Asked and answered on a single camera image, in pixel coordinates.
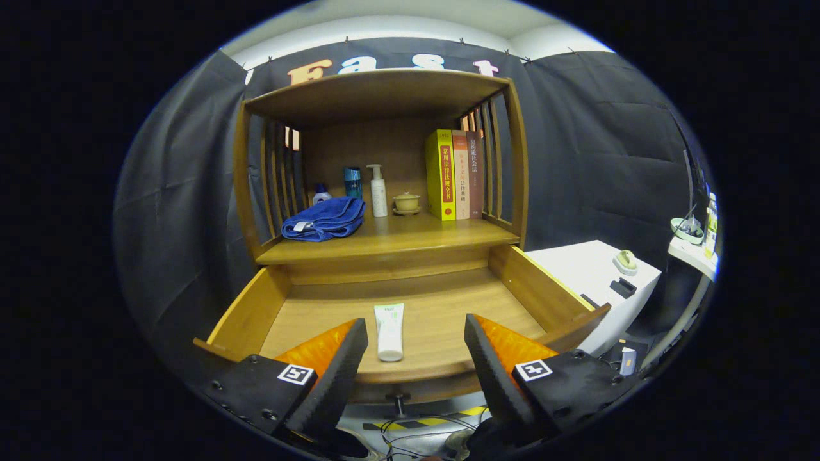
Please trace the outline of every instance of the saucer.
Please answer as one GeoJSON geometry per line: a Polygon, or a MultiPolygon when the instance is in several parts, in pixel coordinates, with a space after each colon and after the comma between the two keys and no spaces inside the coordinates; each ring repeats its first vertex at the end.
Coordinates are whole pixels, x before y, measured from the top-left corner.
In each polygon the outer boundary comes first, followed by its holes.
{"type": "Polygon", "coordinates": [[[407,211],[400,211],[400,210],[397,210],[395,207],[393,207],[393,212],[396,213],[396,214],[400,214],[402,216],[411,216],[411,215],[417,214],[420,211],[421,211],[421,207],[416,208],[415,210],[407,210],[407,211]]]}

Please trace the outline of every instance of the lotion tube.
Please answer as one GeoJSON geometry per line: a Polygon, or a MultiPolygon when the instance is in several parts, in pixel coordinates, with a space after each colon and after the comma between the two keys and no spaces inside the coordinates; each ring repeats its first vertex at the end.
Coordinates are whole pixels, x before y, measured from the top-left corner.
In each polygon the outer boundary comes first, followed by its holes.
{"type": "Polygon", "coordinates": [[[402,349],[404,303],[373,306],[376,313],[376,355],[382,362],[398,362],[402,349]]]}

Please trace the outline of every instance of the yellow book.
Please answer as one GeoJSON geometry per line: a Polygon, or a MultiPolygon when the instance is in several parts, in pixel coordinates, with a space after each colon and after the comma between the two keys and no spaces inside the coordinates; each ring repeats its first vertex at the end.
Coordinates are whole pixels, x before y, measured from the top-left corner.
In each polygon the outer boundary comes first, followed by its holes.
{"type": "Polygon", "coordinates": [[[456,219],[453,183],[453,132],[436,130],[425,142],[427,207],[441,221],[456,219]]]}

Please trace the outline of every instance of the book spine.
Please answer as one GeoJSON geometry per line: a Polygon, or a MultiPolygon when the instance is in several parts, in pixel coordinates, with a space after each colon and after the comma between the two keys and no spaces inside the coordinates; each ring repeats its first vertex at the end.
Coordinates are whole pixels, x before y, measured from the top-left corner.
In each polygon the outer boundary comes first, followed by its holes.
{"type": "Polygon", "coordinates": [[[453,130],[453,179],[456,190],[456,219],[470,219],[470,162],[467,132],[453,130]]]}
{"type": "Polygon", "coordinates": [[[456,217],[453,190],[453,136],[450,130],[436,130],[425,146],[427,166],[427,207],[442,221],[456,217]]]}
{"type": "Polygon", "coordinates": [[[481,219],[484,212],[484,152],[476,131],[467,132],[470,218],[481,219]]]}

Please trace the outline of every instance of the blue bottle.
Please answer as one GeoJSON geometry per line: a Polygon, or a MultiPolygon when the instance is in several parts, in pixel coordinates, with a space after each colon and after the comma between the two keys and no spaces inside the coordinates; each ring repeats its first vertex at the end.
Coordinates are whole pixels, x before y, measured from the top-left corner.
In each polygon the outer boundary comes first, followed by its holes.
{"type": "Polygon", "coordinates": [[[344,169],[344,193],[348,197],[362,197],[362,171],[357,167],[344,169]]]}

